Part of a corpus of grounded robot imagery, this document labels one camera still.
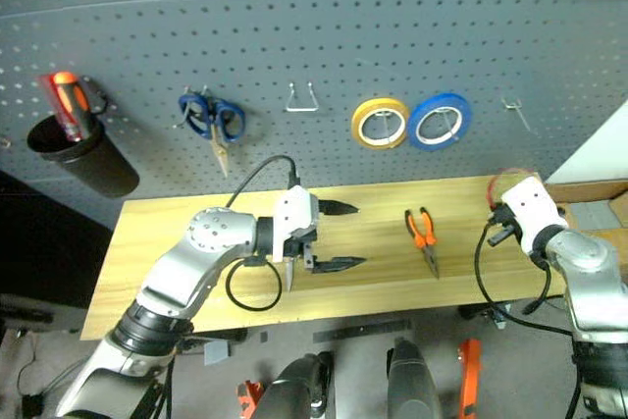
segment tape roll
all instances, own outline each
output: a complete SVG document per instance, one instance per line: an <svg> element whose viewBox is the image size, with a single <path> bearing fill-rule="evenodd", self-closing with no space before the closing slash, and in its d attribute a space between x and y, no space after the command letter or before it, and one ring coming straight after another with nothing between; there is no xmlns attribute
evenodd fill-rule
<svg viewBox="0 0 628 419"><path fill-rule="evenodd" d="M428 119L443 113L453 113L455 120L444 120L448 130L437 137L426 137L421 134L421 127ZM417 105L408 120L408 136L410 143L426 151L438 151L451 146L467 133L471 123L471 106L463 97L455 93L441 93Z"/></svg>
<svg viewBox="0 0 628 419"><path fill-rule="evenodd" d="M377 114L395 115L401 122L398 129L388 137L373 138L364 133L366 121ZM410 112L408 108L395 98L372 98L362 102L353 112L351 118L351 135L353 139L370 149L392 149L399 146L406 137L406 124Z"/></svg>

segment robotic arm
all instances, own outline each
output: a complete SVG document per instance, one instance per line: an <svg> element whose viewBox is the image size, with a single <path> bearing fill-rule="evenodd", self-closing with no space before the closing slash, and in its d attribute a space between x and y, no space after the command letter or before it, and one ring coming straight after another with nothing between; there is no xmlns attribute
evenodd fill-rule
<svg viewBox="0 0 628 419"><path fill-rule="evenodd" d="M492 245L516 234L535 263L547 261L562 275L584 402L603 417L627 418L628 288L621 281L616 249L604 239L569 230L534 177L501 199L494 218L504 231Z"/></svg>
<svg viewBox="0 0 628 419"><path fill-rule="evenodd" d="M61 399L63 417L146 418L162 387L157 377L170 364L176 345L193 327L191 319L217 284L221 272L241 258L281 262L315 257L319 211L357 211L340 202L319 201L300 185L278 201L274 218L255 219L229 208L208 208L189 222L183 238L154 265L135 301L107 334ZM364 259L344 257L357 265ZM316 263L316 267L326 265ZM334 271L334 259L330 264Z"/></svg>

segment blue scissors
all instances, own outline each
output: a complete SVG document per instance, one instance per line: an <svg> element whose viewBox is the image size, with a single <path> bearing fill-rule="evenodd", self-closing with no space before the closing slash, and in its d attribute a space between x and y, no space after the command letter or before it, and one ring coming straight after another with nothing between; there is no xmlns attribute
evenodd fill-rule
<svg viewBox="0 0 628 419"><path fill-rule="evenodd" d="M244 111L226 100L198 92L187 92L179 97L179 106L189 127L201 137L209 139L212 151L227 177L229 161L225 143L242 138L246 127Z"/></svg>

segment yellow tape roll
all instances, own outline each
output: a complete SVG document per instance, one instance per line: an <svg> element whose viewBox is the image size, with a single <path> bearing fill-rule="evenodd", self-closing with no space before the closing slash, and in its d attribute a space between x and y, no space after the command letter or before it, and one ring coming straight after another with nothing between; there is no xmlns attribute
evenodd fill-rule
<svg viewBox="0 0 628 419"><path fill-rule="evenodd" d="M374 139L364 135L366 121L376 113L389 112L401 120L401 125L389 137ZM405 128L410 112L403 102L391 97L372 98L362 102L353 112L351 118L351 135L357 142L371 149L392 149L399 146L405 139Z"/></svg>

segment scissors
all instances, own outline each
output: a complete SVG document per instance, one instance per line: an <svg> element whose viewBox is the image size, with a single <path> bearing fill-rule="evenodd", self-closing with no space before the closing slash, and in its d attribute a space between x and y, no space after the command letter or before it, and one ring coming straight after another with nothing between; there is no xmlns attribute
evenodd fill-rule
<svg viewBox="0 0 628 419"><path fill-rule="evenodd" d="M430 270L434 276L438 279L439 275L439 262L436 257L436 251L434 246L436 245L436 237L434 236L434 223L432 217L425 207L421 207L421 217L423 218L423 225L425 226L426 235L423 236L419 233L414 222L414 217L410 210L405 210L405 226L408 228L408 232L414 238L414 245L423 251L423 257L430 266Z"/></svg>
<svg viewBox="0 0 628 419"><path fill-rule="evenodd" d="M242 138L246 126L244 111L226 100L198 92L187 92L179 97L179 106L189 127L209 139L214 156L227 177L229 161L226 144Z"/></svg>

